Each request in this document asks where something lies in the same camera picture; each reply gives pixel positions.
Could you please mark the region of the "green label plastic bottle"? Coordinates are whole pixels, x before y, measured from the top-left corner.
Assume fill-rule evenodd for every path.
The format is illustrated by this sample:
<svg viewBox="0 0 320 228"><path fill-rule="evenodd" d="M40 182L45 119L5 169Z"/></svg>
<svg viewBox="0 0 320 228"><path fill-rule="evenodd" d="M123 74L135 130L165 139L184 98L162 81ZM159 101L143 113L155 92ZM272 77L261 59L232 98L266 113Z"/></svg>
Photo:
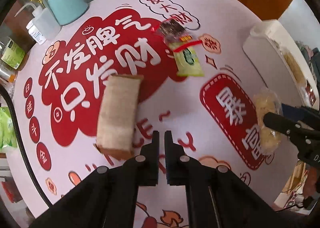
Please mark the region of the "green label plastic bottle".
<svg viewBox="0 0 320 228"><path fill-rule="evenodd" d="M1 38L1 60L17 70L25 57L25 51L10 37Z"/></svg>

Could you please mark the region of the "teal canister wooden lid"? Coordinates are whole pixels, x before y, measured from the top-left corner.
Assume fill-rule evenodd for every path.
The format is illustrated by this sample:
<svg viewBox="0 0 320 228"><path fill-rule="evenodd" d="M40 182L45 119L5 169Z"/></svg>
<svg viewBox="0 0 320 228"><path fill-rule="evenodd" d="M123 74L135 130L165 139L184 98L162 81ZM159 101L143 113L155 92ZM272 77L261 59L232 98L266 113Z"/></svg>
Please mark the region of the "teal canister wooden lid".
<svg viewBox="0 0 320 228"><path fill-rule="evenodd" d="M48 4L60 25L76 21L89 8L85 0L48 0Z"/></svg>

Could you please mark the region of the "white squeeze wash bottle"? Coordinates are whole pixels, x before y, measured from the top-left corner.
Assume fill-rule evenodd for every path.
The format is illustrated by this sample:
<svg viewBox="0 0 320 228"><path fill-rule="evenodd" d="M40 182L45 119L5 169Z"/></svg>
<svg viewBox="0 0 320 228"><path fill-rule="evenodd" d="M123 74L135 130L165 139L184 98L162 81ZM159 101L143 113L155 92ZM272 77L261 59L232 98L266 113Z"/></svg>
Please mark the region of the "white squeeze wash bottle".
<svg viewBox="0 0 320 228"><path fill-rule="evenodd" d="M57 22L49 8L42 8L29 2L24 4L15 14L15 17L27 6L33 8L33 19L25 26L28 34L38 43L42 45L47 40L54 39L61 31L61 25Z"/></svg>

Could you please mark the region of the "white plastic storage bin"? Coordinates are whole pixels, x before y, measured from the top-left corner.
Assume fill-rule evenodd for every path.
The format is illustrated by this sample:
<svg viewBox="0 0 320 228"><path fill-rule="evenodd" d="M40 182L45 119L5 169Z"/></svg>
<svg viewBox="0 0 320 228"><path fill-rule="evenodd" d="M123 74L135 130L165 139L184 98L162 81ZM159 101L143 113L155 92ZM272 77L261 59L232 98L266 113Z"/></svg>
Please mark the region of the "white plastic storage bin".
<svg viewBox="0 0 320 228"><path fill-rule="evenodd" d="M319 92L311 69L293 38L278 20L261 21L253 26L242 46L266 87L282 103L319 109ZM291 52L306 79L296 82L283 55Z"/></svg>

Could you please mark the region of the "green seaweed snack packet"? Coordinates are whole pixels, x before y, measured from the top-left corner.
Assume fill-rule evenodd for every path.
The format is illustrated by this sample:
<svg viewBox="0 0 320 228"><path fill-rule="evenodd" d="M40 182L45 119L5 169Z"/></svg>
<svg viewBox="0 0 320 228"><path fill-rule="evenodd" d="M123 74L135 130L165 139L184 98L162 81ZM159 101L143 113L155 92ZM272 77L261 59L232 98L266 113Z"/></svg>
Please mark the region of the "green seaweed snack packet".
<svg viewBox="0 0 320 228"><path fill-rule="evenodd" d="M194 46L201 44L200 40L190 42L169 43L168 47L173 52L177 65L177 76L204 76L199 58L196 54Z"/></svg>

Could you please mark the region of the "rice crispy bar packet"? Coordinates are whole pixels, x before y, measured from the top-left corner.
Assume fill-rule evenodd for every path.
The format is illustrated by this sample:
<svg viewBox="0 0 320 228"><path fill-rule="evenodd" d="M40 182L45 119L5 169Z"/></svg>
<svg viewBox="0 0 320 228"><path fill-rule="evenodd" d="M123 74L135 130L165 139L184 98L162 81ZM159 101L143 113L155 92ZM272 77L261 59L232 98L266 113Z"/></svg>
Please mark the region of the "rice crispy bar packet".
<svg viewBox="0 0 320 228"><path fill-rule="evenodd" d="M300 68L300 66L298 65L298 63L296 62L296 60L294 59L294 57L292 56L291 52L286 52L283 55L287 65L289 66L294 78L296 79L296 82L298 84L300 84L301 86L305 86L306 85L306 79L303 75L303 72Z"/></svg>

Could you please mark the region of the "dark dried fruit packet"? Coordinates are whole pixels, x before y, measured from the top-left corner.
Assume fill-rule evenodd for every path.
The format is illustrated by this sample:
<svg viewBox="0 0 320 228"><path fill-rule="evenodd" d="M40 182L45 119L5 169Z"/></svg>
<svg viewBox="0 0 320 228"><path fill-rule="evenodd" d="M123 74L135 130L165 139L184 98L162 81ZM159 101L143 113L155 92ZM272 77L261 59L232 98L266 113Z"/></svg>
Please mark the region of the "dark dried fruit packet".
<svg viewBox="0 0 320 228"><path fill-rule="evenodd" d="M162 21L158 26L154 27L153 32L161 36L166 45L182 45L197 40L197 37L192 32L173 18Z"/></svg>

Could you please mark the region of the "beige cracker sandwich packet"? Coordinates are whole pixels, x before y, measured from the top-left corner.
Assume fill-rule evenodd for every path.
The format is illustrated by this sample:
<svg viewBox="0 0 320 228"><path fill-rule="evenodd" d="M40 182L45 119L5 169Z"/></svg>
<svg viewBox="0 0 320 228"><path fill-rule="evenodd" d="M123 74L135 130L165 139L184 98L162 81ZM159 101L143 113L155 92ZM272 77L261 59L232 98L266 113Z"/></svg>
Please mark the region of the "beige cracker sandwich packet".
<svg viewBox="0 0 320 228"><path fill-rule="evenodd" d="M97 125L95 146L117 160L133 157L138 97L143 76L112 75L106 82Z"/></svg>

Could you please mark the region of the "puffed rice ball packet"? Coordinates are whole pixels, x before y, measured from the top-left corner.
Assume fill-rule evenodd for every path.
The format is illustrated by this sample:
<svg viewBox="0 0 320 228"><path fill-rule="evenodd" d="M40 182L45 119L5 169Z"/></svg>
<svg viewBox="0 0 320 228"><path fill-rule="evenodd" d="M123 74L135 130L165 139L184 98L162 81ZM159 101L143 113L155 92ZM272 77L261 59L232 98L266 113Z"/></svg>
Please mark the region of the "puffed rice ball packet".
<svg viewBox="0 0 320 228"><path fill-rule="evenodd" d="M270 155L281 143L281 133L274 130L274 121L282 116L281 102L276 93L268 88L262 88L253 97L257 122L259 126L259 137L261 152Z"/></svg>

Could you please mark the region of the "green wet wipes pack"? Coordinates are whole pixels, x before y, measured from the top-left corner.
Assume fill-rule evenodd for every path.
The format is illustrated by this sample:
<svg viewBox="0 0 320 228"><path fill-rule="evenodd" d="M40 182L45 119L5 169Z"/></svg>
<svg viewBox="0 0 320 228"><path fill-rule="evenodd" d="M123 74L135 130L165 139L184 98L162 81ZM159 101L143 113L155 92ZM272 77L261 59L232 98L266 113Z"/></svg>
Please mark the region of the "green wet wipes pack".
<svg viewBox="0 0 320 228"><path fill-rule="evenodd" d="M17 139L8 107L1 107L0 147L1 153L17 148Z"/></svg>

